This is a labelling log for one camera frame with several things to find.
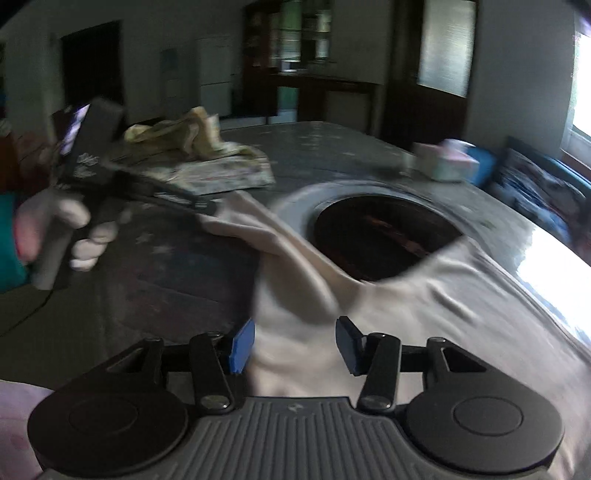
cable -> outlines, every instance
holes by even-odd
[[[43,300],[41,302],[41,304],[35,308],[35,310],[33,310],[31,313],[29,313],[28,315],[26,315],[26,317],[22,318],[21,320],[19,320],[18,322],[16,322],[14,325],[12,325],[11,327],[8,328],[8,330],[0,333],[0,338],[5,337],[6,335],[8,335],[9,333],[11,333],[14,329],[16,329],[17,327],[20,327],[23,323],[25,323],[29,318],[31,318],[33,315],[35,315],[37,312],[39,312],[45,305],[47,305],[47,303],[49,302],[49,300],[51,299],[51,296],[53,295],[53,290],[51,290],[47,297],[45,297],[45,300]]]

white refrigerator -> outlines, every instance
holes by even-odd
[[[210,115],[232,113],[232,47],[229,36],[198,38],[195,51],[197,101]]]

tissue box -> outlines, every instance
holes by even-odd
[[[478,161],[454,148],[415,143],[413,153],[414,169],[435,181],[463,181],[478,171]]]

round black pad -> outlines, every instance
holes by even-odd
[[[157,462],[178,445],[187,423],[185,407],[167,391],[58,391],[33,411],[28,435],[43,467],[96,478]]]
[[[470,375],[434,385],[409,403],[405,429],[434,460],[464,472],[509,475],[546,465],[563,436],[558,411],[507,379]]]

doorway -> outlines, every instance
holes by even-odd
[[[461,138],[472,77],[478,2],[395,0],[382,140]]]
[[[97,96],[124,105],[120,38],[118,21],[62,37],[66,105],[85,105]]]

